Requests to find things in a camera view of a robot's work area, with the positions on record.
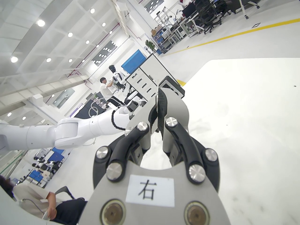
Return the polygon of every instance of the black cable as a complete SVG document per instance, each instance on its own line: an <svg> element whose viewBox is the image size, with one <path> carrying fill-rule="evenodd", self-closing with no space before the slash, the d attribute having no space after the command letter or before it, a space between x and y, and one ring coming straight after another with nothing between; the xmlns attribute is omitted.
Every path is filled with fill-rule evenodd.
<svg viewBox="0 0 300 225"><path fill-rule="evenodd" d="M115 112L116 112L115 110L113 110L113 112L112 112L112 125L113 125L116 129L121 130L121 131L124 131L124 130L125 130L124 128L118 127L118 126L115 124L115 121L114 121L114 119L113 119L113 115L114 115Z"/></svg>

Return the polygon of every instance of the blue crate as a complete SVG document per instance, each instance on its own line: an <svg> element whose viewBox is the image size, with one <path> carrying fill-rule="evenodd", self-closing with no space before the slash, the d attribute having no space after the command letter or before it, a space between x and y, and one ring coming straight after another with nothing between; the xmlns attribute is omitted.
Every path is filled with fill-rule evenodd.
<svg viewBox="0 0 300 225"><path fill-rule="evenodd" d="M146 57L137 50L121 67L127 73L132 74L145 60Z"/></svg>

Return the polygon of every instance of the silver bolt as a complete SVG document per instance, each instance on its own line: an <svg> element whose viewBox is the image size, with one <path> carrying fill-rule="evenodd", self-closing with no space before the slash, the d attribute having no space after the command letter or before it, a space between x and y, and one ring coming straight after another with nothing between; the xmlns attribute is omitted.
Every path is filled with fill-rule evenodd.
<svg viewBox="0 0 300 225"><path fill-rule="evenodd" d="M119 178L122 174L122 166L118 162L113 162L109 164L108 168L106 169L106 177L109 180L115 180Z"/></svg>
<svg viewBox="0 0 300 225"><path fill-rule="evenodd" d="M139 131L145 131L148 128L148 124L146 122L139 122L137 128Z"/></svg>
<svg viewBox="0 0 300 225"><path fill-rule="evenodd" d="M133 129L132 127L127 128L124 132L124 135L128 136L128 134L132 131L132 129Z"/></svg>
<svg viewBox="0 0 300 225"><path fill-rule="evenodd" d="M206 149L205 155L209 161L216 161L218 159L218 155L213 149Z"/></svg>
<svg viewBox="0 0 300 225"><path fill-rule="evenodd" d="M202 166L198 165L198 164L194 164L191 165L189 167L189 175L191 177L192 180L201 183L202 181L205 180L205 170Z"/></svg>
<svg viewBox="0 0 300 225"><path fill-rule="evenodd" d="M103 146L97 150L96 157L98 159L104 159L107 156L108 148Z"/></svg>
<svg viewBox="0 0 300 225"><path fill-rule="evenodd" d="M178 121L176 118L173 118L173 117L169 117L166 119L166 124L169 126L169 127L175 127L177 124L178 124Z"/></svg>

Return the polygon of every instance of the black monitor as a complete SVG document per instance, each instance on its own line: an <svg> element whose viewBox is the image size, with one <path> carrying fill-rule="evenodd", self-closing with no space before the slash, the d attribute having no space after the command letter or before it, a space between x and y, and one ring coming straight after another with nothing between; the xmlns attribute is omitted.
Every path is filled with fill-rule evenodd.
<svg viewBox="0 0 300 225"><path fill-rule="evenodd" d="M182 10L182 13L186 18L189 18L195 12L196 12L196 6L192 2L189 5L187 5L185 9Z"/></svg>

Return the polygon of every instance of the label with chinese character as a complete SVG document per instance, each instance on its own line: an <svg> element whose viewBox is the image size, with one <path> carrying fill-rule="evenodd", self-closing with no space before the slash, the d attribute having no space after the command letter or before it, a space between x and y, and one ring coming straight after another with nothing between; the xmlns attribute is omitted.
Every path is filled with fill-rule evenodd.
<svg viewBox="0 0 300 225"><path fill-rule="evenodd" d="M131 175L127 203L175 207L174 179Z"/></svg>

